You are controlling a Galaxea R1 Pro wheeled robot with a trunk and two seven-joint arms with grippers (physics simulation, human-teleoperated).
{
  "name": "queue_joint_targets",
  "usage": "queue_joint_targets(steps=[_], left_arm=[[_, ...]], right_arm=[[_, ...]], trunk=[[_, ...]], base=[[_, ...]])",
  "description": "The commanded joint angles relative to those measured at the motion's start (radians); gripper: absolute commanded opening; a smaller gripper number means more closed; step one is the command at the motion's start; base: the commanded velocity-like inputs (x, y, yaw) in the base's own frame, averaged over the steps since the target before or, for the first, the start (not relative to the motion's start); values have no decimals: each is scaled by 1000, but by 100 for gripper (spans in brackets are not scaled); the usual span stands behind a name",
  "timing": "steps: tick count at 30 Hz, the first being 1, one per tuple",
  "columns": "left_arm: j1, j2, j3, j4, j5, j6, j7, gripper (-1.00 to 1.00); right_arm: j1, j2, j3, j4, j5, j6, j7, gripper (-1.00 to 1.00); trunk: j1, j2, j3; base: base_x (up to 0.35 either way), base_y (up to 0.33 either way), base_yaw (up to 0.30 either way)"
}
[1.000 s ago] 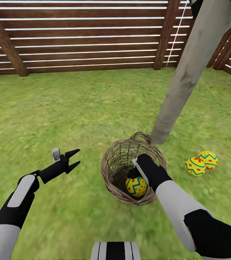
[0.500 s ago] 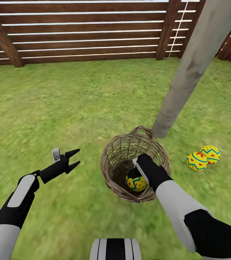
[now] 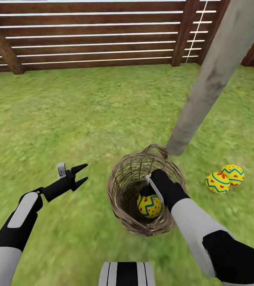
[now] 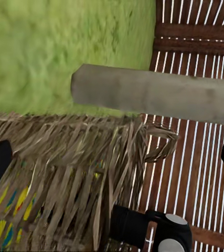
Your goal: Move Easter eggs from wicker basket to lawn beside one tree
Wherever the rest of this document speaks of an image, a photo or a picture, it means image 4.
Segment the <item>wicker basket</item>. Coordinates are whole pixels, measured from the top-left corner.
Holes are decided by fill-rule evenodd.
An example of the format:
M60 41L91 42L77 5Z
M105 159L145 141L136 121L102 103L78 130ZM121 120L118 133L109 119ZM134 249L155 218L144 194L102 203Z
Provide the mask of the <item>wicker basket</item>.
M149 153L151 135L166 138L167 143ZM103 118L87 113L38 116L1 112L0 141L9 140L13 160L0 180L0 199L8 188L0 204L0 222L6 221L0 252L130 252L130 244L109 239L112 208L117 204L138 212L146 163L166 159L176 151L179 139L174 129L145 122L142 114ZM14 216L28 184L26 199ZM26 221L24 215L35 193ZM41 206L44 212L37 217ZM81 239L91 210L88 230ZM57 227L64 211L62 225ZM70 234L67 230L75 213ZM10 223L12 243L3 248Z

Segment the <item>easter egg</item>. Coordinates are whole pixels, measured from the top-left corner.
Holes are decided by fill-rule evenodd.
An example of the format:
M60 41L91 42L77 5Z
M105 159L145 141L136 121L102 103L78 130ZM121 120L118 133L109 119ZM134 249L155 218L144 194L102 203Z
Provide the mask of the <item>easter egg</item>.
M18 202L17 202L17 205L16 205L16 208L15 208L15 211L13 213L13 215L15 216L18 212L18 210L20 209L20 207L22 206L22 204L24 203L25 199L26 199L26 196L27 196L27 193L28 193L28 189L29 189L29 184L27 185L27 187L24 189L24 191L21 193L21 196L19 197L18 199ZM3 199L5 198L6 196L6 193L7 193L7 190L8 188L6 189L6 191L4 192L4 194L2 195L1 199L0 199L0 204L1 202L3 201ZM10 208L11 206L11 203L13 202L13 199L14 199L14 196L12 196L11 200L9 201L8 205L6 206L5 210L4 210L4 213L7 213L8 209ZM34 199L36 197L36 193L33 197L33 199L31 200L30 204L28 205L27 209L26 209L26 213L24 215L24 220L28 220L28 217L29 217L29 214L31 212L31 209L32 209L32 205L33 205L33 202L34 202ZM2 235L2 231L4 230L4 227L6 225L6 221L5 220L1 220L0 222L0 238L1 238L1 235ZM11 243L12 243L12 230L13 230L13 224L10 223L9 225L9 229L7 231L7 234L6 234L6 237L5 237L5 240L3 242L3 248L9 248ZM21 235L22 235L22 227L20 227L19 229L19 233L17 235L17 239L16 239L16 243L18 244L19 240L21 239Z

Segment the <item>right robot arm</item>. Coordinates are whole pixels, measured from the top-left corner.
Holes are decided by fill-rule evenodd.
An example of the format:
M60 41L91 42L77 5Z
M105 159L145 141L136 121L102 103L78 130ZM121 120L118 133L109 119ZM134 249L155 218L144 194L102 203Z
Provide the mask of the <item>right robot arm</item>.
M52 209L48 220L51 220L53 211ZM44 206L41 206L41 215L43 212ZM63 212L57 227L61 227L65 213L66 211ZM88 230L91 214L92 210L81 239ZM75 213L67 230L70 234L73 232L76 217L77 213ZM114 239L115 242L125 242L142 250L150 221L157 223L151 252L190 252L192 232L189 228L189 222L176 214L165 214L157 210L146 210L143 214L130 210L127 206L114 204L111 212L109 239Z

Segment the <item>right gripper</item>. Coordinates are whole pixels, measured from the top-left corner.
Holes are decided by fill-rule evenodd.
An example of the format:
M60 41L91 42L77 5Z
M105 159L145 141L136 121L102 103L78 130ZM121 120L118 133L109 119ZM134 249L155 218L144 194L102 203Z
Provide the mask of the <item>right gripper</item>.
M48 220L51 220L53 211L54 210L52 209L52 211L48 217ZM112 208L112 212L111 212L109 239L114 239L115 242L116 241L122 242L123 232L124 232L125 224L127 221L127 216L129 215L129 211L130 211L130 208L127 208L127 206L123 207L121 205L114 204L114 206ZM44 212L44 206L41 206L41 208L40 208L41 215L43 214L43 212ZM61 227L65 213L66 213L66 211L63 212L63 215L62 215L57 227ZM90 224L90 219L91 219L91 214L92 214L92 210L90 212L88 221L86 223L86 227L83 230L83 234L82 234L81 239L83 239L86 231L88 230L88 227ZM67 232L69 232L70 234L73 232L76 217L77 217L77 213L75 213L75 215L71 221L71 224L67 230Z

